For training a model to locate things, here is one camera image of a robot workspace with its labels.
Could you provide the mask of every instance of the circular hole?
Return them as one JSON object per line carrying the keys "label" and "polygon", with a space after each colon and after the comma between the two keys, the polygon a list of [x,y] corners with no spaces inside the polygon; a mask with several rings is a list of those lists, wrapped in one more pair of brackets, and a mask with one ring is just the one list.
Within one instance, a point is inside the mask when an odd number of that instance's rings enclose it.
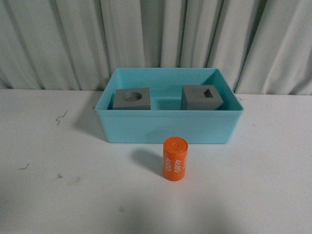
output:
{"label": "circular hole", "polygon": [[142,94],[138,92],[127,92],[123,96],[124,101],[138,101],[142,98]]}

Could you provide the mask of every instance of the printed number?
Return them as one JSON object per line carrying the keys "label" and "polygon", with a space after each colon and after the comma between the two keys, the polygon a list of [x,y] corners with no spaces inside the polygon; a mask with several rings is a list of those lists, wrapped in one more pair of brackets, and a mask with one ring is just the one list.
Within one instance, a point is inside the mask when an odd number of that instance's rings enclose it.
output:
{"label": "printed number", "polygon": [[171,160],[166,158],[166,170],[171,171]]}
{"label": "printed number", "polygon": [[175,161],[175,172],[179,172],[179,171],[181,171],[181,161],[176,160]]}
{"label": "printed number", "polygon": [[187,161],[187,156],[184,159],[183,169],[185,169],[185,167],[186,167],[186,161]]}

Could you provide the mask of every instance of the gray foam block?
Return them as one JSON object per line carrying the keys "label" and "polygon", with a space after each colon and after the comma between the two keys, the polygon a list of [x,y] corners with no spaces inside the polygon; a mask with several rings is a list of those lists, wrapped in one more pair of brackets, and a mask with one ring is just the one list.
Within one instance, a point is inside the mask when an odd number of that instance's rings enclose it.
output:
{"label": "gray foam block", "polygon": [[216,110],[223,104],[214,85],[183,85],[181,110]]}
{"label": "gray foam block", "polygon": [[150,89],[117,89],[113,110],[150,110]]}

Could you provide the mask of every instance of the dark mark on table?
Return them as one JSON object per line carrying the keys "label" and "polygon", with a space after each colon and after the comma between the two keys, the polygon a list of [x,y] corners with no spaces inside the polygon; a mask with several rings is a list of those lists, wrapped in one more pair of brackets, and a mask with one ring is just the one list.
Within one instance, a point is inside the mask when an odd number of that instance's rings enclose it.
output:
{"label": "dark mark on table", "polygon": [[65,112],[65,114],[64,114],[63,116],[59,116],[59,117],[57,117],[57,119],[55,120],[55,121],[58,121],[58,124],[57,124],[57,125],[59,125],[59,123],[60,123],[59,118],[63,118],[63,117],[65,117],[65,115],[66,115],[67,111]]}
{"label": "dark mark on table", "polygon": [[20,168],[20,170],[25,170],[28,166],[29,166],[29,163],[27,164],[27,166],[26,166],[26,167],[24,167],[24,168]]}

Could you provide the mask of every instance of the gray block with square hole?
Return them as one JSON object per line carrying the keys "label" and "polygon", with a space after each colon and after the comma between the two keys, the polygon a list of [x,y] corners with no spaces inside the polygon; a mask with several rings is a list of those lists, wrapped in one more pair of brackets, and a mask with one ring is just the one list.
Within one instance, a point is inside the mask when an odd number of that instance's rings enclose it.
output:
{"label": "gray block with square hole", "polygon": [[113,110],[150,110],[150,89],[117,89]]}
{"label": "gray block with square hole", "polygon": [[214,85],[183,85],[181,110],[216,110],[223,104]]}

